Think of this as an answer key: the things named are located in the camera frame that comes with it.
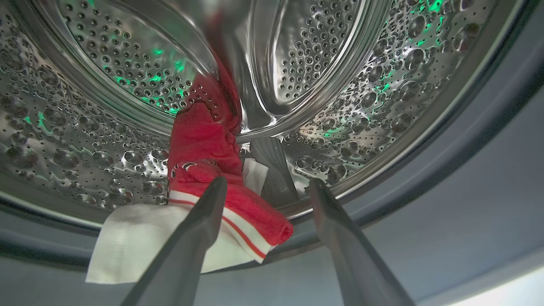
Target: laundry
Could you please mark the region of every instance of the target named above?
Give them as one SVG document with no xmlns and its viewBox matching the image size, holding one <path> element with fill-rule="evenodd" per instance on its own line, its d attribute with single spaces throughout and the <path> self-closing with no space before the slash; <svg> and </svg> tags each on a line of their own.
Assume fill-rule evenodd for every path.
<svg viewBox="0 0 544 306">
<path fill-rule="evenodd" d="M 214 121 L 204 103 L 177 115 L 170 140 L 168 205 L 136 204 L 115 210 L 98 237 L 87 282 L 138 281 L 218 176 L 227 180 L 227 196 L 219 235 L 206 252 L 202 273 L 254 260 L 262 263 L 269 251 L 291 236 L 290 222 L 259 196 L 268 167 L 250 158 L 242 167 L 232 133 L 239 129 L 232 120 L 239 119 L 229 118 L 228 124 Z"/>
</svg>

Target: stainless steel drum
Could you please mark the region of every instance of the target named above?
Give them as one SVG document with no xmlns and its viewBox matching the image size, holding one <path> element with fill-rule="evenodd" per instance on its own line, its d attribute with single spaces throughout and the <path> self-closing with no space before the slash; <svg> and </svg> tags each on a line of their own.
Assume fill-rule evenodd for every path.
<svg viewBox="0 0 544 306">
<path fill-rule="evenodd" d="M 309 178 L 346 200 L 451 117 L 521 5 L 3 1 L 1 196 L 89 227 L 120 205 L 165 205 L 175 114 L 213 103 L 230 75 L 240 155 L 281 139 L 302 200 L 274 205 L 303 216 Z"/>
</svg>

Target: red stripe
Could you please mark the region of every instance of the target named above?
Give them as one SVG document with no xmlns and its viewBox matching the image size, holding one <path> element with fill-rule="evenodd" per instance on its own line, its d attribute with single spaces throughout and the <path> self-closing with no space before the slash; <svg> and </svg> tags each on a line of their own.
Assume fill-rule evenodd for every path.
<svg viewBox="0 0 544 306">
<path fill-rule="evenodd" d="M 170 199 L 170 202 L 174 202 L 174 203 L 181 203 L 181 204 L 189 204 L 189 205 L 192 205 L 194 206 L 195 203 L 193 202 L 189 202 L 189 201 L 185 201 L 185 200 L 175 200 L 175 199 Z M 251 242 L 251 240 L 249 239 L 249 237 L 236 225 L 234 224 L 234 222 L 230 221 L 228 218 L 226 218 L 225 216 L 222 216 L 223 220 L 228 223 L 230 226 L 232 226 L 232 228 L 240 235 L 240 237 L 242 237 L 242 239 L 244 240 L 244 242 L 248 245 L 248 247 L 253 251 L 255 252 L 255 254 L 257 254 L 257 256 L 259 256 L 260 258 L 265 258 L 267 255 L 264 254 L 263 252 L 261 252 L 261 250 L 259 250 L 254 244 L 253 242 Z"/>
<path fill-rule="evenodd" d="M 267 255 L 264 254 L 263 252 L 261 252 L 261 250 L 259 250 L 254 244 L 253 242 L 251 242 L 251 240 L 249 240 L 249 238 L 245 235 L 245 233 L 239 228 L 236 226 L 236 224 L 234 224 L 234 222 L 230 221 L 228 218 L 226 218 L 225 216 L 223 216 L 223 220 L 225 220 L 226 223 L 228 223 L 230 226 L 232 226 L 232 228 L 234 228 L 234 230 L 242 237 L 242 239 L 245 241 L 245 243 L 251 248 L 251 250 L 253 252 L 255 252 L 255 254 L 257 254 L 257 256 L 259 256 L 260 258 L 265 258 Z"/>
</svg>

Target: embossed drum surface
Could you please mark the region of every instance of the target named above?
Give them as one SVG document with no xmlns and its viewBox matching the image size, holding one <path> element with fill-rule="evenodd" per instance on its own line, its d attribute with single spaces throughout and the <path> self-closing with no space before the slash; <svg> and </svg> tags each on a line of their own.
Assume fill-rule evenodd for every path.
<svg viewBox="0 0 544 306">
<path fill-rule="evenodd" d="M 97 227 L 121 205 L 165 205 L 175 114 L 213 104 L 223 67 L 242 100 L 242 157 L 278 137 L 301 199 L 310 178 L 354 192 L 458 102 L 441 92 L 478 72 L 464 62 L 493 52 L 501 32 L 487 25 L 515 3 L 3 1 L 2 194 Z"/>
</svg>

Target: red towel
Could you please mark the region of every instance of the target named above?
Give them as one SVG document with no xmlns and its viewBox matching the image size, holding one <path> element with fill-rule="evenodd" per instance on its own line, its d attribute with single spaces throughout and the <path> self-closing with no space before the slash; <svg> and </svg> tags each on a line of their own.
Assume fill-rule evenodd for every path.
<svg viewBox="0 0 544 306">
<path fill-rule="evenodd" d="M 244 187 L 239 146 L 231 132 L 239 131 L 240 105 L 237 97 L 232 98 L 236 92 L 231 84 L 222 93 L 225 99 L 197 101 L 189 111 L 176 117 L 168 161 L 169 203 L 194 205 L 214 178 L 224 176 L 228 188 L 223 220 L 239 234 L 236 238 L 242 247 L 262 262 L 272 247 L 291 236 L 293 226 L 259 195 Z M 223 113 L 215 116 L 218 110 Z"/>
</svg>

